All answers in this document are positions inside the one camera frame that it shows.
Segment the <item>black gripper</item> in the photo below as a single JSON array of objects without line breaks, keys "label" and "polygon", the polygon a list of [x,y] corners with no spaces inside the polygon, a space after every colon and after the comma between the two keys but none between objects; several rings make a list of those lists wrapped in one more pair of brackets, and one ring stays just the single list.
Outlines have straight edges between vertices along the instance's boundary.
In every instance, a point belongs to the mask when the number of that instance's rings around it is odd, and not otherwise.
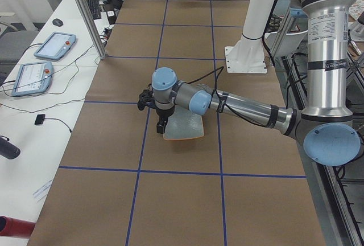
[{"label": "black gripper", "polygon": [[156,113],[159,116],[159,120],[156,124],[156,132],[164,134],[167,125],[167,119],[174,114],[174,106],[169,109],[156,108]]}]

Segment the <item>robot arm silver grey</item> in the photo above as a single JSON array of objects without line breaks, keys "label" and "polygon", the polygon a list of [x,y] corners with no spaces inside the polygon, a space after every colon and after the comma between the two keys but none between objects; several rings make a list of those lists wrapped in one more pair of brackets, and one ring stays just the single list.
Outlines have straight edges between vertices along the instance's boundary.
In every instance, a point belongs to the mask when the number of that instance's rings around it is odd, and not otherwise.
[{"label": "robot arm silver grey", "polygon": [[348,61],[348,10],[355,0],[291,0],[308,17],[307,105],[283,109],[177,78],[174,70],[158,68],[152,75],[152,96],[164,133],[175,106],[202,115],[212,108],[254,125],[279,130],[297,140],[312,160],[341,166],[356,158],[361,139],[345,105]]}]

